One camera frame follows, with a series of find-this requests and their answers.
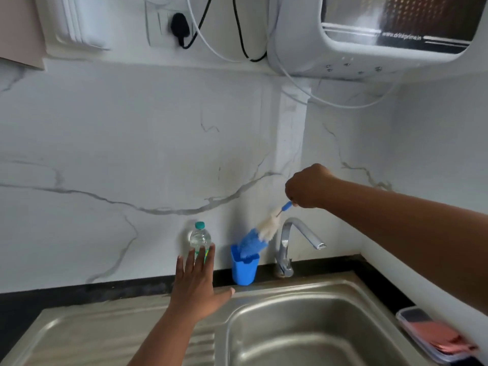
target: faucet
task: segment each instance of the faucet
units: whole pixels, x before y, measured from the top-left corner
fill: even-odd
[[[301,220],[295,217],[290,217],[283,224],[281,231],[280,248],[276,252],[276,269],[275,274],[280,278],[293,276],[293,269],[291,268],[291,259],[288,259],[288,240],[290,238],[290,230],[292,225],[302,233],[303,236],[313,245],[315,249],[324,249],[326,245],[319,239],[312,230],[308,228]]]

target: blue brush holder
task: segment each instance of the blue brush holder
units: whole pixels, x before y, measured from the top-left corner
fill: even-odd
[[[238,246],[230,246],[232,256],[232,278],[237,285],[247,286],[254,281],[258,269],[259,254],[241,258]]]

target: black countertop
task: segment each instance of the black countertop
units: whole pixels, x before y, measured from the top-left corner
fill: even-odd
[[[273,270],[274,264],[259,266],[254,282],[279,280],[274,277]],[[354,271],[393,314],[402,308],[414,305],[360,255],[297,261],[293,263],[293,270],[295,272],[293,277]],[[144,295],[169,294],[173,282],[174,276],[160,276],[0,294],[0,329],[2,329],[0,361],[45,308],[75,306]],[[214,272],[214,287],[229,285],[235,285],[230,269]],[[455,365],[482,366],[475,358],[458,362]]]

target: plug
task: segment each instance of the plug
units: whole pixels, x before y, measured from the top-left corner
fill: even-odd
[[[174,14],[171,19],[170,29],[173,36],[178,39],[178,44],[183,47],[185,45],[185,37],[190,36],[190,26],[186,21],[185,15],[181,12]]]

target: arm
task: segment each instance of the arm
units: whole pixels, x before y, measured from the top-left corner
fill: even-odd
[[[286,195],[349,223],[413,270],[488,314],[488,215],[343,181],[319,164]]]
[[[168,309],[151,330],[128,366],[181,366],[196,323],[214,313],[234,294],[229,289],[214,294],[212,287],[215,245],[204,263],[205,249],[190,250],[183,270],[183,258],[176,262],[175,285]]]

